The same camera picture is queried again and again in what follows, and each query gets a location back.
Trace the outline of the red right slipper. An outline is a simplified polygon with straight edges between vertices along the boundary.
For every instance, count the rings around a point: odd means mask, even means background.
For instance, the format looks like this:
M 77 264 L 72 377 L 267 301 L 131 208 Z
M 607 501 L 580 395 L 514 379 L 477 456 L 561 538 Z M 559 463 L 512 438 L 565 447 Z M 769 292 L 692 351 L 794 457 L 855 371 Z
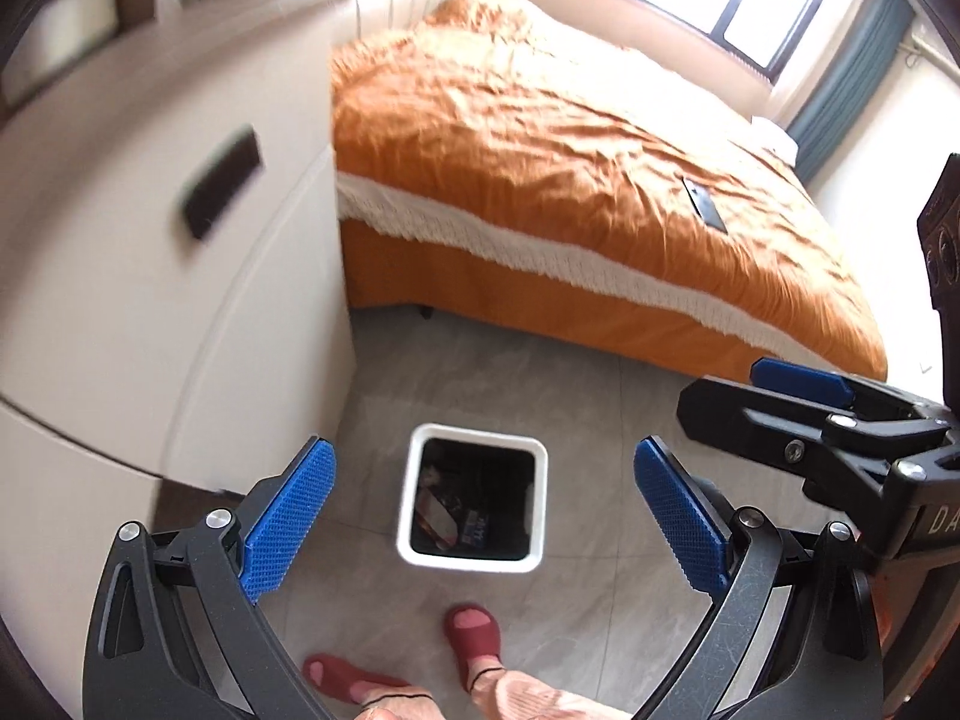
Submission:
M 443 632 L 464 691 L 470 692 L 482 674 L 503 668 L 500 624 L 487 608 L 452 606 L 444 616 Z

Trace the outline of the teal right curtain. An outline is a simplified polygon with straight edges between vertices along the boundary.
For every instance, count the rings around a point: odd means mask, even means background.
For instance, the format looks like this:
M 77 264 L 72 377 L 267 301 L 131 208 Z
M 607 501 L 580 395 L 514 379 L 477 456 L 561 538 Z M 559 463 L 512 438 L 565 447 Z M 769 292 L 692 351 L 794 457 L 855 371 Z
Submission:
M 838 52 L 788 127 L 794 172 L 807 184 L 861 117 L 914 20 L 908 0 L 864 0 Z

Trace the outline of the bed with orange cover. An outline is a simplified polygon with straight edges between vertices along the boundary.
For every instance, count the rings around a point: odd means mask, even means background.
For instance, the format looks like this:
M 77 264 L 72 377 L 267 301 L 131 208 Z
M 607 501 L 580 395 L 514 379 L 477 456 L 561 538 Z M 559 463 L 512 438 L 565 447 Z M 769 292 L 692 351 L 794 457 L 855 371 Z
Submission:
M 745 379 L 763 356 L 889 372 L 796 173 L 639 50 L 529 0 L 446 0 L 339 47 L 331 83 L 356 309 L 423 305 L 692 377 Z

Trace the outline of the white drawer cabinet desk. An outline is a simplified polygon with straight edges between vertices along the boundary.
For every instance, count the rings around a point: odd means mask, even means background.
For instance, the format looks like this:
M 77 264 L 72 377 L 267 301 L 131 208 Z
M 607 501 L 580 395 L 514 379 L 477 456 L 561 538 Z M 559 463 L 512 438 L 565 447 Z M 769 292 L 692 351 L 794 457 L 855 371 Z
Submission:
M 348 0 L 213 0 L 135 29 L 2 132 L 2 617 L 70 717 L 109 544 L 167 483 L 244 493 L 355 370 L 331 133 Z M 192 184 L 262 169 L 203 241 Z

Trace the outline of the black phone on bed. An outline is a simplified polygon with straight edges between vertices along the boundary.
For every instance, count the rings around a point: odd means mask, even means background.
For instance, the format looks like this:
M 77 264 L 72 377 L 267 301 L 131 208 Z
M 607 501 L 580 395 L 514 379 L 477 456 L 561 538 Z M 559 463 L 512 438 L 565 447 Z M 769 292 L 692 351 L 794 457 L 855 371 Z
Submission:
M 692 181 L 692 179 L 688 179 L 688 177 L 683 177 L 682 185 L 698 218 L 700 218 L 706 226 L 711 227 L 711 229 L 719 231 L 721 234 L 726 234 L 726 224 L 722 221 L 721 215 L 716 208 L 715 202 L 713 202 L 713 197 L 711 197 L 708 188 L 704 187 L 704 185 L 697 184 L 695 181 Z

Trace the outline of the trash inside bin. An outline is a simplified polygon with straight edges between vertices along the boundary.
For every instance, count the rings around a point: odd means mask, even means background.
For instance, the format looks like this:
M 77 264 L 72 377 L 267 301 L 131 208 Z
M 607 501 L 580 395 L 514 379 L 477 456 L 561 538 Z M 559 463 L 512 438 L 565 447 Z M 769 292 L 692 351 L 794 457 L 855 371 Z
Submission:
M 415 498 L 415 523 L 440 553 L 480 550 L 487 544 L 485 512 L 471 509 L 459 494 L 459 484 L 444 478 L 436 466 L 421 470 Z

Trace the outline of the left leg pink trousers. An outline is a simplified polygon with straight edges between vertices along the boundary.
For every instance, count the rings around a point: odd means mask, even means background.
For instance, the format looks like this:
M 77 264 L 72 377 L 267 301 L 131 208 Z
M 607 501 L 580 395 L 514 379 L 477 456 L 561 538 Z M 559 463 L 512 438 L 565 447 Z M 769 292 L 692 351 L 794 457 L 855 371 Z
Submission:
M 361 706 L 356 720 L 443 720 L 429 692 L 420 689 L 374 691 Z

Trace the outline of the white square trash bin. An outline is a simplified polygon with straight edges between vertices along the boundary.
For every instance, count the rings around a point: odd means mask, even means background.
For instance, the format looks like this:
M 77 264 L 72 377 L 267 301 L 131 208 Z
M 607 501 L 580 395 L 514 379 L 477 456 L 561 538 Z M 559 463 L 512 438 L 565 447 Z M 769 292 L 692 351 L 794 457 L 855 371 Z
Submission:
M 459 484 L 471 509 L 490 517 L 480 550 L 440 553 L 416 526 L 418 478 L 428 465 Z M 528 574 L 544 559 L 547 499 L 548 452 L 540 440 L 425 422 L 410 436 L 395 549 L 407 564 L 423 569 Z

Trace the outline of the right leg pink trousers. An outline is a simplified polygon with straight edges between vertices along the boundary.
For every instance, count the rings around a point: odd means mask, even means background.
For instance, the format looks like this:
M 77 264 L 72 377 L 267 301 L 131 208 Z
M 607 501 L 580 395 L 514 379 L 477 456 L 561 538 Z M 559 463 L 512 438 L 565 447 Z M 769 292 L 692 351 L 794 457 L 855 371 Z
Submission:
M 631 713 L 596 700 L 552 688 L 516 670 L 483 671 L 473 681 L 470 699 L 493 720 L 630 720 Z

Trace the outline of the white pillow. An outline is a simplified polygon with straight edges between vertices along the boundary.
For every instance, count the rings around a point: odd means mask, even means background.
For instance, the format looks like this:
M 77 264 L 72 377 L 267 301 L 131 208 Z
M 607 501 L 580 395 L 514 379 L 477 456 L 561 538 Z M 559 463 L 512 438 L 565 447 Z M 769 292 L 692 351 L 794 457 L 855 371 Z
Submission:
M 794 142 L 794 138 L 786 130 L 782 130 L 776 122 L 759 115 L 754 115 L 750 119 L 750 127 L 752 127 L 755 140 L 761 148 L 770 151 L 778 160 L 788 166 L 794 167 L 796 165 L 799 145 Z

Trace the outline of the leg pink trousers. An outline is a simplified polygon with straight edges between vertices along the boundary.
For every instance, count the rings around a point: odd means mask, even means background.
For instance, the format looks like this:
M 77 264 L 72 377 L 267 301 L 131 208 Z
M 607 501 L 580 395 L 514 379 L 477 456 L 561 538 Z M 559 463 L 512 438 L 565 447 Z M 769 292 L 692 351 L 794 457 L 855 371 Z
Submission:
M 470 699 L 493 720 L 630 720 L 631 713 L 596 700 L 552 688 L 516 670 L 483 671 L 473 681 Z
M 361 706 L 356 720 L 443 720 L 429 692 L 420 689 L 374 691 Z

